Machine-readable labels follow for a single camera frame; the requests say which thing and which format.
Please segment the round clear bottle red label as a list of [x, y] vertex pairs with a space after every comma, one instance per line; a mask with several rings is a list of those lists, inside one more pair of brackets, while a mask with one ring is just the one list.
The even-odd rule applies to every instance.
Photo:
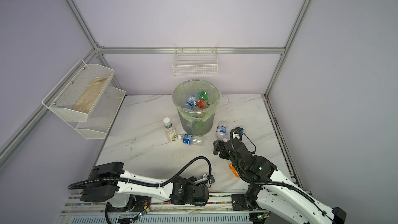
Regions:
[[207, 109], [211, 106], [211, 104], [209, 102], [207, 102], [206, 100], [197, 100], [194, 101], [194, 107], [196, 108], [196, 110], [200, 111], [200, 110], [204, 110]]

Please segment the clear bottle green neck label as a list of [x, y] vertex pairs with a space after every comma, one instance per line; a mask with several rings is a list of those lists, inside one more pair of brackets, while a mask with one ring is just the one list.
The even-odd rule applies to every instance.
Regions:
[[164, 118], [163, 124], [169, 141], [171, 143], [175, 142], [177, 140], [177, 133], [171, 119], [169, 117]]

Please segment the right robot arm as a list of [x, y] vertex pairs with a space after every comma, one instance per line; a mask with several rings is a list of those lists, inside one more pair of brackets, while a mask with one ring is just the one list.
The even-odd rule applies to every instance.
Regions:
[[292, 224], [343, 224], [346, 212], [316, 200], [293, 183], [268, 159], [252, 154], [237, 138], [214, 141], [214, 154], [229, 160], [248, 184], [239, 204], [249, 211], [264, 209]]

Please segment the orange NFC juice bottle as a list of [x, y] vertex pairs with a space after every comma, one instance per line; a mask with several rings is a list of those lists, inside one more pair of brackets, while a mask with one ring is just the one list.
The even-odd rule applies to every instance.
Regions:
[[232, 173], [239, 178], [238, 172], [236, 171], [236, 169], [234, 168], [234, 165], [232, 163], [229, 164], [229, 168], [232, 171]]

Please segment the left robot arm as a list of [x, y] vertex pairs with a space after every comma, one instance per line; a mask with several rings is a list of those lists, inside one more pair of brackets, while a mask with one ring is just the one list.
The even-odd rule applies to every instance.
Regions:
[[112, 207], [127, 206], [130, 196], [142, 196], [174, 205], [204, 206], [209, 200], [209, 187], [215, 181], [209, 171], [201, 177], [181, 177], [195, 161], [191, 160], [169, 179], [139, 176], [123, 169], [124, 163], [111, 162], [96, 166], [88, 179], [72, 183], [69, 190], [81, 190], [80, 200], [88, 203], [108, 202]]

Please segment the green soda bottle yellow cap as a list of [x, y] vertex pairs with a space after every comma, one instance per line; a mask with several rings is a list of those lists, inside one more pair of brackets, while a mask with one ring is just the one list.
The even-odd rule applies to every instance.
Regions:
[[198, 93], [198, 99], [203, 101], [208, 101], [208, 94], [206, 91], [200, 91]]

